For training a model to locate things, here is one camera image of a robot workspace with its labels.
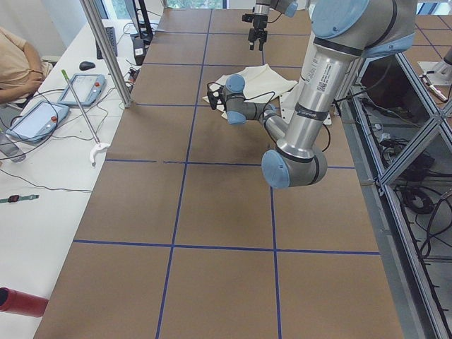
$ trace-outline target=plastic bottle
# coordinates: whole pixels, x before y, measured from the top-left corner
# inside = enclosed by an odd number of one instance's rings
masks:
[[[23,161],[27,155],[4,132],[0,132],[0,152],[13,162]]]

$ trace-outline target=sticker label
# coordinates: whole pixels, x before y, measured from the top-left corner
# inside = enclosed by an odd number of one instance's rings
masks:
[[[314,90],[323,94],[329,94],[337,78],[339,68],[331,62],[320,62],[314,58],[306,82]]]

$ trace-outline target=watch strap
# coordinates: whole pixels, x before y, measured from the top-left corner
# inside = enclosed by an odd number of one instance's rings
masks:
[[[15,203],[18,201],[23,201],[23,200],[38,199],[39,197],[40,196],[38,194],[31,194],[29,196],[10,196],[6,199],[0,199],[0,203]]]
[[[33,200],[33,199],[38,199],[40,196],[37,194],[30,194],[29,196],[21,196],[19,197],[19,201],[22,200]]]

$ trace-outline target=person's arm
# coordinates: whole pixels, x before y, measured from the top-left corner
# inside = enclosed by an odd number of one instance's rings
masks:
[[[41,84],[42,81],[29,79],[22,86],[9,88],[7,90],[0,90],[0,104],[6,104],[7,102],[17,100],[24,95],[34,93],[41,86]]]
[[[27,57],[28,65],[30,66],[29,80],[44,80],[44,74],[42,72],[41,57],[37,50],[28,42],[23,47],[23,53]]]

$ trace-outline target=tablet screen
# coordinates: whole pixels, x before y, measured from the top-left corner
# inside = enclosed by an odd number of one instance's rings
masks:
[[[98,76],[85,76],[85,75],[79,75],[75,76],[75,78],[72,80],[71,84],[73,89],[77,93],[77,97],[80,100],[80,102],[85,102],[88,100],[91,90],[94,87],[94,84],[97,80]],[[63,102],[76,102],[75,97],[73,96],[72,92],[70,90],[66,91],[66,94],[63,98],[61,98],[60,101]]]
[[[52,117],[62,109],[60,106],[41,102],[36,108],[28,112],[11,130],[18,134],[23,140],[34,138],[42,130]]]

